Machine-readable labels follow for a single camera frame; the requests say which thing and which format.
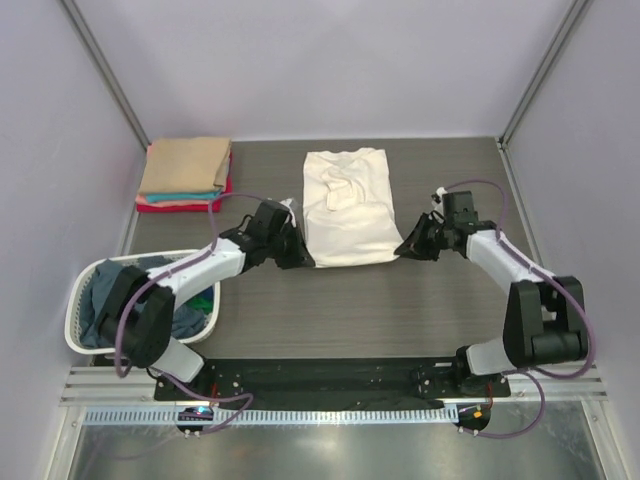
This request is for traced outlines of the cream white t shirt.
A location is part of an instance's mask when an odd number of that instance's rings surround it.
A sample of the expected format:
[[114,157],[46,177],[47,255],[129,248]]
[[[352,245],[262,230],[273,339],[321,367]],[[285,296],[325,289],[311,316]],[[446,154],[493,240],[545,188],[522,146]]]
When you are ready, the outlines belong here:
[[402,243],[386,151],[316,151],[303,164],[303,220],[317,268],[392,262]]

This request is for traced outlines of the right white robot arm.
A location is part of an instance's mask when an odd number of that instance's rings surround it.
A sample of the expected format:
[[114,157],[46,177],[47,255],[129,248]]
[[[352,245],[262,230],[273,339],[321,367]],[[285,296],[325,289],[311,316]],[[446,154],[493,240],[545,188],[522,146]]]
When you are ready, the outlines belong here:
[[480,267],[507,295],[501,335],[456,352],[460,379],[530,369],[573,379],[591,368],[593,331],[576,278],[557,277],[531,262],[492,221],[455,221],[437,212],[424,213],[395,254],[436,261],[443,250]]

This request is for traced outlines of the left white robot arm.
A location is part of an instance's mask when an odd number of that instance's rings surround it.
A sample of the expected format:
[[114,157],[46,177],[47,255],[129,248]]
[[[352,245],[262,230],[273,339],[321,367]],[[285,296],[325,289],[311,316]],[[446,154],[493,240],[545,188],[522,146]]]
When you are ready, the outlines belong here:
[[288,210],[247,217],[248,223],[155,272],[122,268],[97,319],[100,336],[114,344],[116,375],[153,369],[183,383],[193,381],[204,358],[172,335],[174,313],[207,288],[268,259],[283,269],[312,267],[302,232]]

